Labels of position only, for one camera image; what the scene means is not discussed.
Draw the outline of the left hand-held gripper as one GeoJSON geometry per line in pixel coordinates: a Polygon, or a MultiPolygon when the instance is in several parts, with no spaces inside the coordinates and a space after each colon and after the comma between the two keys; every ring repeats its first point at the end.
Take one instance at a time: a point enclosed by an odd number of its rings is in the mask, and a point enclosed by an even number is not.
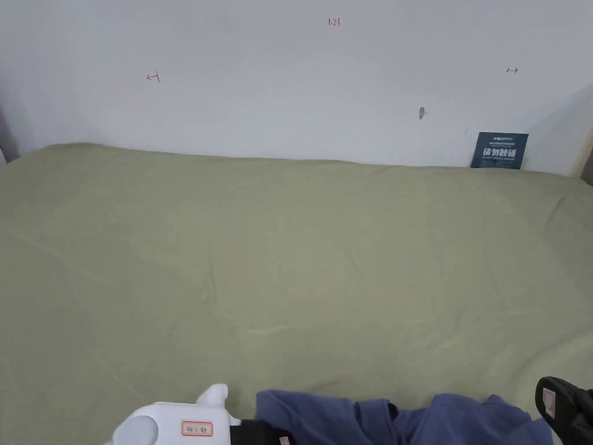
{"type": "Polygon", "coordinates": [[[114,431],[111,444],[296,445],[293,434],[226,410],[228,387],[209,386],[194,403],[156,402],[134,411],[114,431]]]}

